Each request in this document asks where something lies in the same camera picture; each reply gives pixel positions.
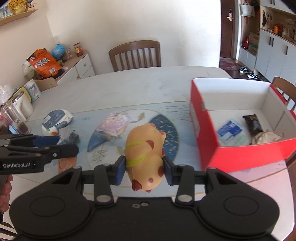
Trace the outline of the person's left hand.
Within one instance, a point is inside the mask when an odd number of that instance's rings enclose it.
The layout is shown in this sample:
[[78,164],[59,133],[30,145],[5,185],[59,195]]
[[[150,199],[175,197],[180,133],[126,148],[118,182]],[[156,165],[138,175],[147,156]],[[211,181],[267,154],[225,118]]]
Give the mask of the person's left hand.
[[12,181],[13,181],[13,176],[8,175],[5,184],[1,189],[3,193],[0,196],[1,212],[6,212],[9,209],[10,193],[12,190],[12,185],[11,185]]

